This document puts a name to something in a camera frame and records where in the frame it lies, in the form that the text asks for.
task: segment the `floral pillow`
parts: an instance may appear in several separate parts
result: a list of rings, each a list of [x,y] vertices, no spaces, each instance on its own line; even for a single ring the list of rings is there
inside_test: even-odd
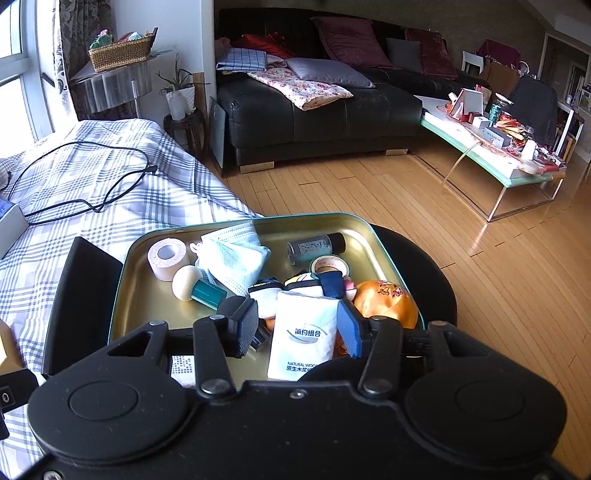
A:
[[[290,69],[268,69],[266,72],[248,72],[259,82],[279,90],[300,110],[312,110],[353,94],[338,85],[300,80]]]

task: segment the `red pillow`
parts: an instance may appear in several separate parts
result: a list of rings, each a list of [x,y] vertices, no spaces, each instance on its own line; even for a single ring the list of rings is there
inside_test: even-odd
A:
[[[418,28],[406,28],[407,40],[421,43],[421,61],[423,73],[447,80],[457,79],[457,71],[449,57],[445,42],[440,33],[419,30]]]
[[[234,48],[251,48],[252,50],[266,51],[270,55],[275,55],[282,59],[290,59],[295,57],[296,54],[290,52],[283,47],[276,39],[280,38],[279,34],[269,34],[265,37],[262,35],[255,35],[251,33],[245,33],[238,40],[232,42]]]
[[[326,53],[353,67],[395,68],[365,18],[312,17]]]

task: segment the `white tape roll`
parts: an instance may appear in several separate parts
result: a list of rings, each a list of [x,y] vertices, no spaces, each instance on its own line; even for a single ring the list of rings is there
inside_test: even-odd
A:
[[[172,281],[176,272],[189,265],[187,246],[177,238],[165,238],[150,247],[148,262],[157,279]]]
[[[350,273],[347,262],[336,255],[323,255],[314,260],[310,265],[310,271],[312,273],[322,273],[322,271],[326,270],[340,270],[344,277]]]

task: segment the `cardboard box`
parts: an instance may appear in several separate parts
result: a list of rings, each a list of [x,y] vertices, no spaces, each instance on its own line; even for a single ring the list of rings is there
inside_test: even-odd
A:
[[[491,121],[485,116],[476,116],[472,121],[472,125],[474,125],[478,130],[483,128],[489,127],[491,125]]]
[[[21,356],[14,343],[12,330],[0,319],[0,375],[16,372],[22,368]]]
[[[482,138],[498,148],[506,147],[511,143],[511,137],[509,135],[494,127],[485,128],[482,133]]]

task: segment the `sofa leg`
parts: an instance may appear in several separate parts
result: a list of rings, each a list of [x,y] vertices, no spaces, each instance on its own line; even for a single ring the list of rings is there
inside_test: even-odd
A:
[[[271,170],[275,168],[274,161],[268,161],[265,163],[256,163],[254,165],[244,165],[240,167],[240,173],[251,173],[253,171]]]
[[[390,155],[406,155],[408,153],[408,148],[396,148],[386,150],[386,156],[389,157]]]

